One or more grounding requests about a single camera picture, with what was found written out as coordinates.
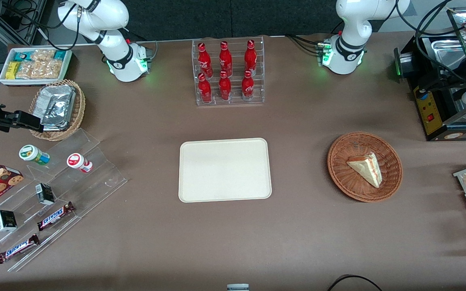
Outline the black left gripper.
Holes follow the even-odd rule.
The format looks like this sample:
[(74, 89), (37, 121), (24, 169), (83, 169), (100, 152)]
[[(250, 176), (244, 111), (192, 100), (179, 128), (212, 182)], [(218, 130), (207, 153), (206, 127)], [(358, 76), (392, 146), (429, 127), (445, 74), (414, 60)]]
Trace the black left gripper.
[(439, 69), (439, 76), (424, 75), (418, 79), (418, 91), (427, 93), (432, 91), (449, 91), (451, 89), (466, 89), (466, 69), (450, 72)]

